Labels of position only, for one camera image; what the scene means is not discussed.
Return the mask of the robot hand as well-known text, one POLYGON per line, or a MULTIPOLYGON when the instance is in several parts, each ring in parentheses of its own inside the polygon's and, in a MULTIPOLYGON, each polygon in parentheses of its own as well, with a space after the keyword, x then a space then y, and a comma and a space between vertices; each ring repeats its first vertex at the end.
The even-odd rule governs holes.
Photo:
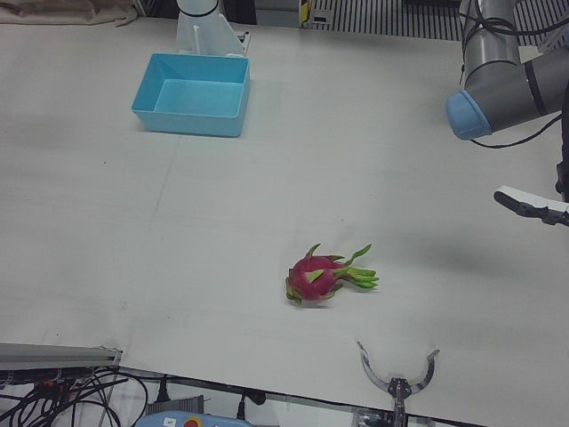
POLYGON ((508 186, 500 186, 494 191, 493 198, 518 216, 539 219, 548 225, 568 226, 566 202, 547 199, 508 186))

